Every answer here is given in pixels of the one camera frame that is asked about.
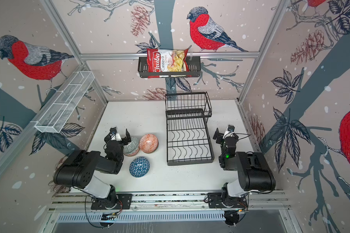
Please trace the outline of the blue geometric patterned bowl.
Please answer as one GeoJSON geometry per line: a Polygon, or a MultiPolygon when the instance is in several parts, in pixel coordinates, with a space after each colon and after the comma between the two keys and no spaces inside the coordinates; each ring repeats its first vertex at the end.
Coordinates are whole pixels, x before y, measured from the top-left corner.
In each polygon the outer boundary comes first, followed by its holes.
{"type": "Polygon", "coordinates": [[[129,172],[135,178],[145,176],[149,170],[150,162],[146,157],[138,157],[134,159],[129,166],[129,172]]]}

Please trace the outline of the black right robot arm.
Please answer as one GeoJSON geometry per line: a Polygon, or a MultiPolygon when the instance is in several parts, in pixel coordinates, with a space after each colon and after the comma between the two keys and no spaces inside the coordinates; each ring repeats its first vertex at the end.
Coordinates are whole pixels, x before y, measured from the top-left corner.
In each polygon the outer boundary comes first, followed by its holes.
{"type": "Polygon", "coordinates": [[[268,194],[275,190],[275,177],[262,153],[237,151],[238,135],[229,125],[224,133],[215,130],[213,139],[220,145],[219,165],[224,171],[237,173],[237,179],[221,189],[221,203],[227,208],[243,205],[250,193],[268,194]]]}

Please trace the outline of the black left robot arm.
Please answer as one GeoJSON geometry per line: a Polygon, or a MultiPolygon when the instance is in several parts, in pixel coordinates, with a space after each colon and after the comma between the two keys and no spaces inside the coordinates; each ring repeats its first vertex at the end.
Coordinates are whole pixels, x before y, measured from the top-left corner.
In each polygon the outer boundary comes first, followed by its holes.
{"type": "Polygon", "coordinates": [[[112,127],[104,141],[106,156],[101,156],[101,153],[95,150],[74,151],[56,170],[53,182],[63,187],[73,187],[90,195],[93,210],[125,209],[124,201],[116,194],[115,187],[97,178],[94,172],[118,174],[123,165],[124,146],[131,142],[131,136],[128,131],[125,131],[125,137],[122,137],[118,128],[112,127]]]}

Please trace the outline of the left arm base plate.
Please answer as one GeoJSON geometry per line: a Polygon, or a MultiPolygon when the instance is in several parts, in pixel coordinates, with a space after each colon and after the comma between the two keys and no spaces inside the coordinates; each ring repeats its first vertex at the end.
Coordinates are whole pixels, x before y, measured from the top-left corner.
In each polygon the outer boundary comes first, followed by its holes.
{"type": "Polygon", "coordinates": [[[91,210],[128,210],[131,206],[132,194],[110,194],[105,199],[92,198],[91,210]]]}

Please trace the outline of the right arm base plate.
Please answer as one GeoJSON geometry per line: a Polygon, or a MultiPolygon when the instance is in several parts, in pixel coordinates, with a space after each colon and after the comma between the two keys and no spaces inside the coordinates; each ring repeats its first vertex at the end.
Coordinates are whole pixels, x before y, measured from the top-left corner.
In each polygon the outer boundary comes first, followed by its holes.
{"type": "Polygon", "coordinates": [[[248,201],[245,197],[235,198],[229,197],[221,192],[209,192],[204,199],[204,202],[211,209],[233,208],[247,209],[248,201]]]}

